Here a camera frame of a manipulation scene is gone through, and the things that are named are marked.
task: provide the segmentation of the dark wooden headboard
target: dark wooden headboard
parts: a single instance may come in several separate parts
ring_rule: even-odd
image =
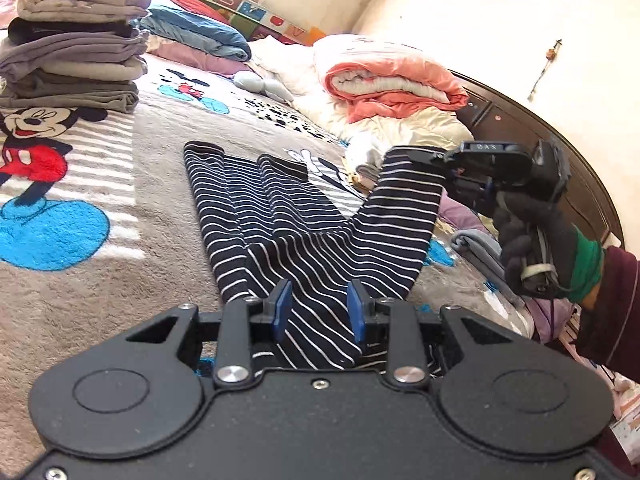
[[[557,130],[516,101],[465,75],[454,72],[469,94],[458,119],[476,140],[507,140],[533,148],[539,139],[555,137],[569,158],[572,178],[560,207],[587,238],[603,242],[613,233],[624,247],[622,225],[613,201],[584,157]]]

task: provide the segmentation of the black and white striped garment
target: black and white striped garment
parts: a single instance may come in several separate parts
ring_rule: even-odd
[[[188,142],[184,159],[204,246],[220,295],[262,298],[292,282],[294,305],[277,363],[295,368],[383,365],[384,351],[362,356],[346,306],[358,278],[374,298],[405,298],[422,269],[443,177],[411,163],[398,146],[385,157],[378,186],[350,218],[307,177],[304,164],[261,155],[257,162]],[[258,352],[257,368],[274,365]]]

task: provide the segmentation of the dalmatian spot pattern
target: dalmatian spot pattern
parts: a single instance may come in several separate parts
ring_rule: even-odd
[[[318,128],[315,124],[307,121],[290,108],[280,106],[276,103],[266,103],[258,99],[249,99],[246,97],[244,98],[244,102],[249,110],[259,119],[270,121],[280,128],[286,128],[287,130],[293,130],[301,134],[309,134],[317,139],[323,139],[326,142],[341,146],[340,139]]]

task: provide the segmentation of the blue gripper pad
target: blue gripper pad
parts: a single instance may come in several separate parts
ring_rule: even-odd
[[[362,313],[362,302],[351,282],[347,285],[347,312],[353,336],[356,344],[359,344],[364,341],[364,314]]]
[[[273,317],[273,338],[280,342],[284,337],[284,331],[287,327],[287,321],[291,315],[291,307],[293,306],[293,288],[291,282],[282,290],[276,300],[276,313]]]

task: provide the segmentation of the metal screw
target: metal screw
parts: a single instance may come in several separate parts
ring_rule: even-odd
[[[419,383],[426,377],[424,370],[416,366],[403,366],[396,368],[394,377],[399,383]]]
[[[331,383],[326,379],[316,379],[311,383],[316,390],[325,390],[329,387],[329,384]]]
[[[575,474],[575,480],[596,480],[596,472],[593,469],[580,469]]]
[[[249,370],[239,365],[223,366],[218,370],[218,378],[225,383],[239,383],[249,376]]]
[[[47,480],[66,480],[66,473],[60,468],[51,467],[44,473],[44,478]]]

